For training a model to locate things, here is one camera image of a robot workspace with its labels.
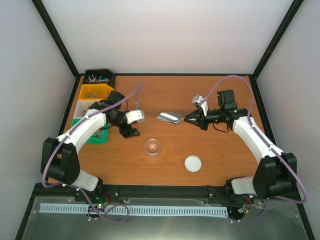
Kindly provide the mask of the silver metal scoop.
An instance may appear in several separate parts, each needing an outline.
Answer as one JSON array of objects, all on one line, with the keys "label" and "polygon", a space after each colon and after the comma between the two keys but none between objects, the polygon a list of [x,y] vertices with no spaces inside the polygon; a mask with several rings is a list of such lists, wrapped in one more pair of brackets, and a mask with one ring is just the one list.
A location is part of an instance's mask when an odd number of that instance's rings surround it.
[{"label": "silver metal scoop", "polygon": [[184,120],[180,114],[175,112],[161,112],[156,119],[176,126]]}]

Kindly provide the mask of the green plastic bin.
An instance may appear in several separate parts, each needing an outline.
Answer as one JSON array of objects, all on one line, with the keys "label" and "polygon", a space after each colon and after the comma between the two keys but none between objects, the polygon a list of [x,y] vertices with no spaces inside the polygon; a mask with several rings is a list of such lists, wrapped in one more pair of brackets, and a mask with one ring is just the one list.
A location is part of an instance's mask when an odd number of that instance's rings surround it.
[{"label": "green plastic bin", "polygon": [[110,127],[111,125],[107,123],[102,129],[98,129],[85,143],[93,145],[106,144]]}]

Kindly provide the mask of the clear plastic cup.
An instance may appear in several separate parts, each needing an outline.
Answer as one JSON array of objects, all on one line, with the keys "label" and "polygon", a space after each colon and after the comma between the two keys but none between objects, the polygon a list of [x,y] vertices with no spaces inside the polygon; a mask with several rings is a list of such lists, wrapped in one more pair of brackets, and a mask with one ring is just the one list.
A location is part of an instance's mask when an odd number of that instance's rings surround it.
[{"label": "clear plastic cup", "polygon": [[149,157],[157,157],[162,150],[162,146],[159,140],[150,138],[144,143],[144,152]]}]

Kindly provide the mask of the white translucent plastic bin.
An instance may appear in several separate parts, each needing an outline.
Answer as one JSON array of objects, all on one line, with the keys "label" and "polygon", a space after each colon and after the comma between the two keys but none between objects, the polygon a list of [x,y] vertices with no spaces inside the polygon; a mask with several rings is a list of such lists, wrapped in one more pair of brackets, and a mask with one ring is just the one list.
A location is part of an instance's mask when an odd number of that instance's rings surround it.
[{"label": "white translucent plastic bin", "polygon": [[88,110],[88,107],[90,107],[92,104],[98,101],[99,100],[78,100],[74,110],[73,118],[74,119],[82,118],[85,112]]}]

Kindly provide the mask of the yellow plastic bin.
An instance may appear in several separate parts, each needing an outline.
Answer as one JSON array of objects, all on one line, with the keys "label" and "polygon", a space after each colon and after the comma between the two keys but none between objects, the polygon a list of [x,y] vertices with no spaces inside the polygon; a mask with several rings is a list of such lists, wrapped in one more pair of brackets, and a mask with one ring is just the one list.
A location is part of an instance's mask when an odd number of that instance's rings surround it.
[{"label": "yellow plastic bin", "polygon": [[105,83],[83,84],[79,92],[78,100],[107,99],[113,90],[114,88]]}]

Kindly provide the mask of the black plastic bin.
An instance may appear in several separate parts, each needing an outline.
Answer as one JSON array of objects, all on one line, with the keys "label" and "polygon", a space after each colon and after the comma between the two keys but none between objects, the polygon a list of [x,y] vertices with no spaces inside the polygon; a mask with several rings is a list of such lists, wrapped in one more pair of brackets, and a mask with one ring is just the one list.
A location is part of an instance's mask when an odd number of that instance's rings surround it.
[{"label": "black plastic bin", "polygon": [[115,86],[116,74],[109,69],[88,69],[84,73],[83,84],[107,84]]}]

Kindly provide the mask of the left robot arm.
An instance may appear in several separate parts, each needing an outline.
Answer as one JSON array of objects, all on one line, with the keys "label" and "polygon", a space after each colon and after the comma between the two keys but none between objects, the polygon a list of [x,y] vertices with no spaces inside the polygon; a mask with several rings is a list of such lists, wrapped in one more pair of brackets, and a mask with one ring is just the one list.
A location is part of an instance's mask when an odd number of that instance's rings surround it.
[{"label": "left robot arm", "polygon": [[51,178],[58,184],[86,190],[92,201],[103,198],[101,179],[81,169],[78,153],[89,138],[107,124],[117,127],[125,139],[140,135],[132,125],[143,121],[145,114],[140,108],[121,111],[122,103],[127,100],[123,94],[112,91],[107,99],[91,104],[84,116],[65,133],[56,138],[48,137],[43,142],[40,172],[45,188],[54,186],[46,182]]}]

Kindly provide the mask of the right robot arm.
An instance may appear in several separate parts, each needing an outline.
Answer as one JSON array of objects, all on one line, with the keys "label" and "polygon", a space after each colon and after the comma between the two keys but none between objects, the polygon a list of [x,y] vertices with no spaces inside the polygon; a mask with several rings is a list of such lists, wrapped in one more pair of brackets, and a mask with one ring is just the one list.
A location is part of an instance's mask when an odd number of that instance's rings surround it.
[{"label": "right robot arm", "polygon": [[192,99],[196,110],[184,117],[201,130],[209,125],[226,124],[227,129],[237,134],[257,161],[254,176],[236,177],[225,182],[227,197],[252,195],[263,199],[280,198],[297,187],[297,159],[293,153],[285,153],[256,125],[251,111],[239,108],[232,89],[217,92],[218,109],[209,109],[207,97],[196,95]]}]

